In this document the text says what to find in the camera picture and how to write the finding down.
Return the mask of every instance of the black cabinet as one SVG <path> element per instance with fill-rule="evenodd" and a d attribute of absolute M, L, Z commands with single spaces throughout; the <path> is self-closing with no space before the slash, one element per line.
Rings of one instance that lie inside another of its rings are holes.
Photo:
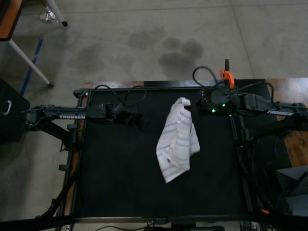
<path fill-rule="evenodd" d="M 29 101 L 0 78 L 0 141 L 21 138 L 26 115 L 20 112 L 29 107 Z"/>

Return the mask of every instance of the concrete floor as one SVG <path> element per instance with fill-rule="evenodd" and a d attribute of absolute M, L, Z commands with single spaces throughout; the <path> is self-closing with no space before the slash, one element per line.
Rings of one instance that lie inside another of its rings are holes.
<path fill-rule="evenodd" d="M 33 73 L 25 94 L 32 106 L 76 105 L 73 90 L 84 82 L 187 80 L 197 65 L 218 75 L 225 58 L 238 79 L 307 77 L 308 0 L 56 2 L 69 27 L 40 22 L 41 4 L 27 3 L 13 35 L 31 59 L 43 39 L 36 65 L 55 87 L 48 89 Z M 0 43 L 0 76 L 20 91 L 27 71 Z M 64 128 L 67 123 L 57 121 Z M 67 153 L 59 153 L 60 145 L 42 132 L 28 132 L 20 142 L 0 146 L 0 220 L 33 218 L 48 208 L 63 182 L 57 169 Z M 237 222 L 225 226 L 239 229 Z"/>

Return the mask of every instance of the white towel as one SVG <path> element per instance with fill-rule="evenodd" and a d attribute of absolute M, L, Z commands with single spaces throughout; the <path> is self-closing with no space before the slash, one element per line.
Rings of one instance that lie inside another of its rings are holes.
<path fill-rule="evenodd" d="M 190 100 L 181 97 L 171 107 L 159 138 L 156 155 L 166 183 L 190 169 L 189 158 L 200 151 L 191 112 L 184 106 Z"/>

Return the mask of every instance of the black cable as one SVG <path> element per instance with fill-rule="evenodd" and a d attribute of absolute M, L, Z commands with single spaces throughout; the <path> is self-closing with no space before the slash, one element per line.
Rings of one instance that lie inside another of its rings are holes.
<path fill-rule="evenodd" d="M 225 91 L 223 91 L 223 89 L 220 87 L 219 82 L 218 82 L 218 80 L 217 80 L 217 78 L 216 78 L 214 72 L 213 72 L 210 68 L 208 68 L 207 66 L 199 66 L 199 67 L 195 68 L 194 71 L 192 72 L 192 78 L 193 78 L 193 80 L 194 80 L 197 84 L 199 84 L 199 85 L 200 85 L 201 87 L 203 87 L 203 88 L 205 88 L 205 86 L 202 85 L 200 82 L 198 82 L 198 81 L 196 80 L 196 78 L 195 78 L 195 74 L 196 74 L 196 72 L 197 72 L 199 69 L 205 69 L 205 70 L 207 70 L 207 71 L 212 75 L 213 79 L 216 81 L 216 85 L 215 85 L 215 86 L 218 86 L 218 89 L 219 89 L 224 95 L 232 95 L 232 94 L 235 94 L 235 93 L 237 93 L 237 92 L 240 92 L 240 91 L 242 91 L 242 90 L 244 90 L 244 89 L 246 89 L 246 88 L 250 88 L 250 87 L 255 86 L 255 85 L 267 84 L 267 85 L 269 85 L 270 88 L 271 88 L 271 97 L 270 97 L 271 103 L 272 103 L 275 107 L 278 107 L 278 105 L 276 105 L 276 104 L 274 103 L 274 87 L 273 87 L 273 85 L 272 85 L 271 83 L 268 83 L 268 82 L 257 82 L 257 83 L 249 84 L 249 85 L 247 85 L 247 86 L 245 86 L 245 87 L 242 87 L 242 88 L 240 88 L 240 89 L 237 89 L 237 90 L 225 92 Z"/>
<path fill-rule="evenodd" d="M 213 88 L 215 89 L 215 88 L 217 87 L 218 84 L 222 84 L 222 83 L 224 83 L 224 84 L 226 85 L 226 82 L 223 80 L 223 81 L 220 81 L 220 82 L 218 82 L 217 84 L 215 84 L 215 85 L 213 86 Z"/>
<path fill-rule="evenodd" d="M 32 128 L 32 127 L 34 127 L 34 126 L 36 126 L 37 124 L 39 124 L 43 119 L 45 119 L 46 118 L 46 116 L 43 116 L 41 119 L 39 119 L 35 124 L 33 124 L 33 125 L 30 125 L 29 127 L 27 127 L 27 128 Z"/>
<path fill-rule="evenodd" d="M 42 110 L 45 110 L 45 108 L 33 108 L 33 109 L 28 109 L 28 110 L 25 110 L 25 111 L 21 111 L 19 114 L 23 114 L 23 113 L 27 113 L 27 112 L 32 112 L 32 111 L 42 111 Z"/>
<path fill-rule="evenodd" d="M 96 229 L 95 231 L 99 231 L 99 230 L 106 229 L 106 228 L 114 228 L 114 229 L 118 229 L 118 230 L 122 230 L 122 231 L 137 231 L 137 230 L 143 230 L 143 229 L 145 229 L 146 227 L 128 230 L 128 229 L 123 229 L 123 228 L 120 228 L 120 227 L 117 227 L 117 226 L 108 225 L 108 226 L 104 226 L 104 227 L 101 227 L 101 228 L 99 228 L 99 229 Z"/>
<path fill-rule="evenodd" d="M 140 100 L 137 100 L 137 101 L 135 101 L 135 102 L 133 102 L 133 103 L 131 103 L 131 104 L 128 104 L 127 97 L 128 97 L 128 95 L 129 95 L 130 91 L 131 91 L 131 90 L 134 90 L 134 89 L 136 89 L 136 88 L 141 88 L 141 89 L 143 89 L 144 95 L 143 95 L 143 97 L 142 97 Z M 146 96 L 146 89 L 145 89 L 143 86 L 137 85 L 137 86 L 132 87 L 131 89 L 128 90 L 128 92 L 127 92 L 126 95 L 125 95 L 125 103 L 126 103 L 126 106 L 127 106 L 127 107 L 130 107 L 130 106 L 133 106 L 133 105 L 135 105 L 135 104 L 140 103 L 142 100 L 144 100 L 145 96 Z"/>
<path fill-rule="evenodd" d="M 251 156 L 250 167 L 251 167 L 252 175 L 255 178 L 255 181 L 257 183 L 257 176 L 256 176 L 256 170 L 255 170 L 255 163 L 254 163 L 254 158 L 255 158 L 255 154 L 256 154 L 256 147 L 253 147 L 253 149 L 254 149 L 254 152 L 252 153 L 252 156 Z"/>
<path fill-rule="evenodd" d="M 105 85 L 105 84 L 100 84 L 100 85 L 97 85 L 97 86 L 93 89 L 92 95 L 91 95 L 91 97 L 89 98 L 89 101 L 88 101 L 87 105 L 86 105 L 84 108 L 81 108 L 79 111 L 85 110 L 85 109 L 90 105 L 90 103 L 91 103 L 91 101 L 92 101 L 92 98 L 93 98 L 93 95 L 94 95 L 94 92 L 95 92 L 99 87 L 106 87 L 108 90 L 110 90 L 110 91 L 116 96 L 116 98 L 117 98 L 123 105 L 125 105 L 125 102 L 122 101 L 122 99 L 118 96 L 118 94 L 117 94 L 114 90 L 112 90 L 109 86 L 107 86 L 107 85 Z"/>
<path fill-rule="evenodd" d="M 263 191 L 259 188 L 258 184 L 254 181 L 253 177 L 248 173 L 247 169 L 245 168 L 245 164 L 242 160 L 242 157 L 240 154 L 237 153 L 237 159 L 238 163 L 240 165 L 240 170 L 242 170 L 243 175 L 246 177 L 246 179 L 251 183 L 251 186 L 254 188 L 256 193 L 259 195 L 260 199 L 266 203 L 273 211 L 277 213 L 282 213 L 280 210 L 278 210 L 273 203 L 267 198 L 267 196 L 263 193 Z"/>
<path fill-rule="evenodd" d="M 194 80 L 197 84 L 199 84 L 199 85 L 200 85 L 201 87 L 203 87 L 203 88 L 206 88 L 206 86 L 204 86 L 204 85 L 202 85 L 201 83 L 199 83 L 199 82 L 196 80 L 196 78 L 195 78 L 195 74 L 196 74 L 196 72 L 197 72 L 199 69 L 205 69 L 205 70 L 207 70 L 207 71 L 212 75 L 212 77 L 214 78 L 214 80 L 215 80 L 215 82 L 216 82 L 216 85 L 218 86 L 218 89 L 219 89 L 223 94 L 225 94 L 225 92 L 220 88 L 219 82 L 218 82 L 218 80 L 217 80 L 217 78 L 216 78 L 214 72 L 213 72 L 210 68 L 208 68 L 207 66 L 198 66 L 198 67 L 196 67 L 196 68 L 194 69 L 194 71 L 192 72 L 192 78 L 193 78 L 193 80 Z"/>
<path fill-rule="evenodd" d="M 94 95 L 94 92 L 95 92 L 99 87 L 106 87 L 108 90 L 110 90 L 110 91 L 116 96 L 116 98 L 120 101 L 120 103 L 122 103 L 125 107 L 130 107 L 130 106 L 132 106 L 132 105 L 135 105 L 135 104 L 137 104 L 137 103 L 140 103 L 140 102 L 145 98 L 145 96 L 146 96 L 146 89 L 145 89 L 143 86 L 137 85 L 137 86 L 134 86 L 134 87 L 132 87 L 131 89 L 128 90 L 128 92 L 127 92 L 126 95 L 125 95 L 125 101 L 123 101 L 123 100 L 118 96 L 118 94 L 117 94 L 112 88 L 110 88 L 109 86 L 107 86 L 107 85 L 105 85 L 105 84 L 100 84 L 100 85 L 97 85 L 97 86 L 93 89 L 92 95 L 91 95 L 91 97 L 90 97 L 90 99 L 89 99 L 87 105 L 86 105 L 84 108 L 81 108 L 79 111 L 85 110 L 85 109 L 90 105 L 90 103 L 91 103 L 91 101 L 92 101 L 92 98 L 93 98 L 93 95 Z M 127 104 L 127 97 L 128 97 L 128 95 L 129 95 L 130 91 L 132 91 L 132 90 L 135 89 L 135 88 L 142 88 L 142 89 L 144 90 L 144 96 L 143 96 L 140 100 L 135 101 L 134 103 Z"/>
<path fill-rule="evenodd" d="M 278 141 L 278 137 L 276 136 L 275 142 L 274 142 L 274 151 L 275 151 L 277 159 L 279 159 L 278 152 L 277 152 L 277 141 Z"/>
<path fill-rule="evenodd" d="M 277 202 L 276 202 L 276 208 L 278 208 L 278 205 L 279 205 L 279 202 L 280 202 L 280 200 L 281 200 L 281 198 L 282 198 L 282 196 L 285 194 L 285 192 L 282 192 L 280 195 L 279 195 L 279 197 L 278 197 L 278 199 L 277 199 Z"/>

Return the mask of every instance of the white table leg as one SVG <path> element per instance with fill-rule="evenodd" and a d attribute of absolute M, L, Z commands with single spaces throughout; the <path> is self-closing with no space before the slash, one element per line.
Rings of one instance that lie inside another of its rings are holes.
<path fill-rule="evenodd" d="M 23 60 L 26 61 L 27 64 L 47 83 L 48 87 L 52 88 L 53 84 L 49 82 L 49 80 L 41 73 L 41 71 L 34 65 L 33 62 L 23 53 L 23 51 L 14 43 L 14 41 L 11 39 L 9 41 L 9 44 L 13 47 L 13 49 L 23 58 Z"/>
<path fill-rule="evenodd" d="M 54 0 L 47 0 L 49 6 L 51 7 L 53 13 L 56 15 L 59 22 L 61 22 L 64 26 L 67 26 L 67 21 L 64 20 L 57 4 Z"/>

